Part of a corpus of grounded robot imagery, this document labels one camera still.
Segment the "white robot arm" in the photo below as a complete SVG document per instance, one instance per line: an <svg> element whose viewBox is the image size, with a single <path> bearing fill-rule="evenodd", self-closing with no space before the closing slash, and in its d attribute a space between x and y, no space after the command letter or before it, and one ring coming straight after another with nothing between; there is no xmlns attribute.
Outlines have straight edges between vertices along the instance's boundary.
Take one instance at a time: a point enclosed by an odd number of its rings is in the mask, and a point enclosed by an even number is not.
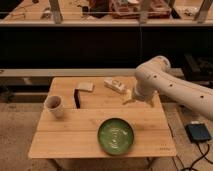
<svg viewBox="0 0 213 171"><path fill-rule="evenodd" d="M130 97L145 102L159 91L213 121L213 89L172 76L168 73L170 69L170 61L164 56L156 56L140 64L134 72L136 84Z"/></svg>

